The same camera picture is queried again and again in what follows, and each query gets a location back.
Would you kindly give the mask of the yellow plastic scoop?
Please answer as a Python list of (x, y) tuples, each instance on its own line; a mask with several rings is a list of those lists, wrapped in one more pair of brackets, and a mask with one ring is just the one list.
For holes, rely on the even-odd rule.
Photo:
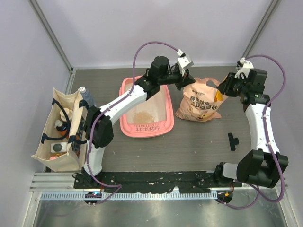
[(217, 90), (217, 92), (215, 94), (214, 101), (215, 102), (222, 102), (222, 101), (224, 101), (224, 95), (219, 90)]

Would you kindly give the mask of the pink cat litter bag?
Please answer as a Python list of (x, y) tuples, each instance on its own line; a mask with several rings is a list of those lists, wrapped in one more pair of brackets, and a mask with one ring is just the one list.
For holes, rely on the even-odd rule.
[[(213, 83), (216, 87), (207, 85), (208, 82)], [(195, 78), (195, 83), (184, 87), (183, 99), (175, 116), (195, 122), (207, 122), (221, 118), (218, 109), (227, 96), (224, 95), (222, 102), (214, 101), (218, 85), (220, 85), (220, 81), (214, 78)]]

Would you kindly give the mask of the black bag clip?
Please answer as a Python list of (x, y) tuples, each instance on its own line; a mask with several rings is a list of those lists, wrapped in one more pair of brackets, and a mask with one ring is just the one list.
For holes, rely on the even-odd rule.
[(228, 139), (229, 139), (229, 144), (230, 144), (231, 151), (235, 151), (236, 150), (236, 146), (239, 145), (239, 138), (234, 137), (233, 133), (229, 132), (228, 133)]

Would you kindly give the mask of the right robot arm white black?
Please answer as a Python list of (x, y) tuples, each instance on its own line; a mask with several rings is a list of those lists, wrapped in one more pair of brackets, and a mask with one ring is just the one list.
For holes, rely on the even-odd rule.
[(214, 182), (220, 187), (232, 181), (273, 188), (283, 177), (288, 157), (276, 145), (270, 120), (270, 97), (263, 93), (267, 72), (248, 69), (230, 72), (217, 89), (228, 97), (240, 97), (249, 122), (251, 150), (237, 164), (221, 162), (216, 166)]

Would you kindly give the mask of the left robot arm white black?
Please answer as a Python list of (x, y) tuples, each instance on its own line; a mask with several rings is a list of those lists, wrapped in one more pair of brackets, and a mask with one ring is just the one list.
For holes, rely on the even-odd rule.
[(193, 62), (182, 54), (177, 62), (170, 66), (169, 60), (164, 56), (155, 57), (145, 74), (133, 80), (130, 89), (110, 103), (89, 108), (85, 120), (88, 151), (84, 170), (87, 175), (84, 183), (91, 189), (100, 185), (102, 159), (106, 146), (114, 137), (113, 125), (116, 121), (137, 105), (149, 100), (160, 91), (164, 85), (174, 84), (178, 90), (195, 82), (189, 74), (189, 67)]

